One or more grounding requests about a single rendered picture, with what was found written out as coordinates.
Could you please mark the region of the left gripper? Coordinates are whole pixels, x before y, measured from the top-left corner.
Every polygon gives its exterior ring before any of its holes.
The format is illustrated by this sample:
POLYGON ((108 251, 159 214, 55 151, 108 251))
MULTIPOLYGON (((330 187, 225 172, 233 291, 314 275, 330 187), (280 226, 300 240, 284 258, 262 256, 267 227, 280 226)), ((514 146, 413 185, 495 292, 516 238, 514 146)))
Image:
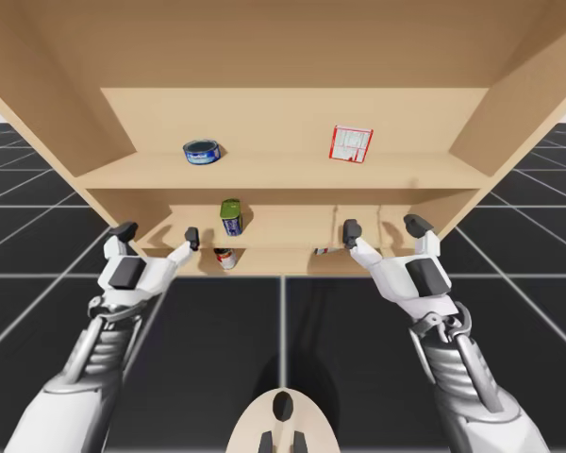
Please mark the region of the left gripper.
POLYGON ((129 256, 128 243, 138 230, 136 222, 127 221, 108 232, 103 246, 108 260, 98 278, 106 302, 142 302, 165 291, 174 274, 198 251, 199 230, 187 228, 185 242, 164 258, 129 256))

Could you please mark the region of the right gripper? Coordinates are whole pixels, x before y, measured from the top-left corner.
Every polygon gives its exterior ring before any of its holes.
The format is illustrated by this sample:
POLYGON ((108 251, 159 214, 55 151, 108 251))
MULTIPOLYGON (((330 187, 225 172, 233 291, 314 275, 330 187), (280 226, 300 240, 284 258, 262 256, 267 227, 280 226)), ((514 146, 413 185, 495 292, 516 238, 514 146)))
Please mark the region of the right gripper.
POLYGON ((350 256, 371 274, 381 296, 395 303, 408 315, 456 313, 451 299, 451 281, 437 258, 441 240, 434 227, 417 214, 404 217, 407 233, 415 239, 417 256, 383 258, 362 239, 362 227, 356 219, 347 219, 342 226, 342 242, 350 256))

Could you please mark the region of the red and white can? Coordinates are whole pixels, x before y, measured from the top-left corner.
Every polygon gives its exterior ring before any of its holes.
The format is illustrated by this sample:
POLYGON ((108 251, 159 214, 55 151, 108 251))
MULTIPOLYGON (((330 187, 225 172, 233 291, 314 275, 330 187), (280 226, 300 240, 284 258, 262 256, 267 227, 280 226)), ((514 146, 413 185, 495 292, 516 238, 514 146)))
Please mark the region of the red and white can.
POLYGON ((217 261, 225 270, 233 269, 237 264, 237 256, 232 248, 214 248, 217 261))

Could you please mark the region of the green and blue rectangular can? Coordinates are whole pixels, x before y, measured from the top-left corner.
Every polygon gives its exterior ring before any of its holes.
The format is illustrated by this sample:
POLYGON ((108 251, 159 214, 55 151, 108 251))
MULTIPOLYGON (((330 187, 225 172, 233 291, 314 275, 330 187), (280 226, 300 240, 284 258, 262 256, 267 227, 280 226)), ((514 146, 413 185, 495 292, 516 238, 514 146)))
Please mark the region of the green and blue rectangular can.
POLYGON ((242 234, 241 201, 237 198, 229 198, 222 202, 220 217, 228 236, 240 236, 242 234))

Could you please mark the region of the blue flat can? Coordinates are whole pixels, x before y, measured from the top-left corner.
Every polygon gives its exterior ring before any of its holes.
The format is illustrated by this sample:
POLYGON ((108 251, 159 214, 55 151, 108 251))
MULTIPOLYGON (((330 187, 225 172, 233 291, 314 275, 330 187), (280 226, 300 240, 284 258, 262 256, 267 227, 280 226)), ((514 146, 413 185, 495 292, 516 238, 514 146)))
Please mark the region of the blue flat can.
POLYGON ((220 146, 214 140, 196 140, 185 143, 183 151, 188 163, 193 165, 207 165, 221 158, 220 146))

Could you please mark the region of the pale wooden shelf unit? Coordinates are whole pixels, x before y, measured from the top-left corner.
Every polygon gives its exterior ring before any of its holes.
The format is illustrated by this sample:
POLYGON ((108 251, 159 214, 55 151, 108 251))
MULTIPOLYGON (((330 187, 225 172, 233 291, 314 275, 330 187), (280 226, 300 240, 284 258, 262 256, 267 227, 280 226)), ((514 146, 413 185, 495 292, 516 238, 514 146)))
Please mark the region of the pale wooden shelf unit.
POLYGON ((447 235, 566 113, 566 0, 0 0, 0 113, 109 224, 192 275, 357 274, 447 235), (374 131, 363 163, 335 125, 374 131), (214 140, 221 158, 188 163, 214 140), (241 201, 242 234, 220 210, 241 201))

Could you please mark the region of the tan robot part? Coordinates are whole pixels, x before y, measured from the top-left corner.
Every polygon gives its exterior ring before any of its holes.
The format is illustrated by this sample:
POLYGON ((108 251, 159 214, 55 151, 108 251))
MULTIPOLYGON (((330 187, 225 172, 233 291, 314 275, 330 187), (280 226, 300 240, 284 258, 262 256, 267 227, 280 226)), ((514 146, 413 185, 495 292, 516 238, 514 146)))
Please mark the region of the tan robot part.
POLYGON ((225 453, 341 453, 325 414, 308 396, 278 388, 242 413, 225 453))

